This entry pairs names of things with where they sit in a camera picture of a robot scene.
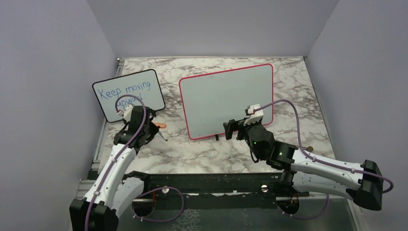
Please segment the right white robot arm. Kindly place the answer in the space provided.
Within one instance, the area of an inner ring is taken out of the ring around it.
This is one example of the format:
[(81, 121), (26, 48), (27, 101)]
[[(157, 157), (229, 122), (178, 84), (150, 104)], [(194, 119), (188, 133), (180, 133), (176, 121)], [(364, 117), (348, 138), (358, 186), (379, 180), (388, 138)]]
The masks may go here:
[(230, 120), (223, 124), (226, 139), (238, 132), (237, 140), (248, 145), (252, 160), (265, 161), (284, 176), (278, 191), (285, 196), (293, 192), (318, 192), (341, 196), (373, 211), (382, 209), (383, 179), (377, 163), (342, 162), (301, 150), (295, 145), (277, 141), (272, 132), (259, 122)]

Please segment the red framed whiteboard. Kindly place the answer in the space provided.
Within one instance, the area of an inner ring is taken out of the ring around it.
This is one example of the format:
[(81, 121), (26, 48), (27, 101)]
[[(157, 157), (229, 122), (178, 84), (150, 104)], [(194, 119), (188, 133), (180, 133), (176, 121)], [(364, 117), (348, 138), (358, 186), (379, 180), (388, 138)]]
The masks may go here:
[(244, 118), (250, 105), (264, 106), (274, 100), (271, 64), (184, 77), (178, 83), (192, 140), (223, 134), (224, 122)]

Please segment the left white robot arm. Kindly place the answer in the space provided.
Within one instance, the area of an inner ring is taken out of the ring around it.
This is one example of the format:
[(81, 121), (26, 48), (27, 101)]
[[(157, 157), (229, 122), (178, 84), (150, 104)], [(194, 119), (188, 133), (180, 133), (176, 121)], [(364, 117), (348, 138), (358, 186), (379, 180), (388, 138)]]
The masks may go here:
[(114, 136), (108, 161), (83, 198), (74, 199), (69, 207), (74, 231), (115, 231), (131, 201), (151, 193), (151, 184), (143, 179), (131, 180), (123, 187), (120, 183), (141, 147), (159, 132), (159, 126), (153, 123), (155, 111), (131, 104), (118, 113), (125, 125)]

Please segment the white marker pen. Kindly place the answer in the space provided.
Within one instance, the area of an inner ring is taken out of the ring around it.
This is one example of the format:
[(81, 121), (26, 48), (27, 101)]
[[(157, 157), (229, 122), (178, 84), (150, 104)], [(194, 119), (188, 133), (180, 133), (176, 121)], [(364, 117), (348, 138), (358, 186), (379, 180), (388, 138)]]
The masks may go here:
[(164, 141), (168, 141), (168, 139), (166, 137), (164, 137), (164, 135), (161, 132), (158, 132), (158, 134), (160, 135), (160, 137), (164, 140)]

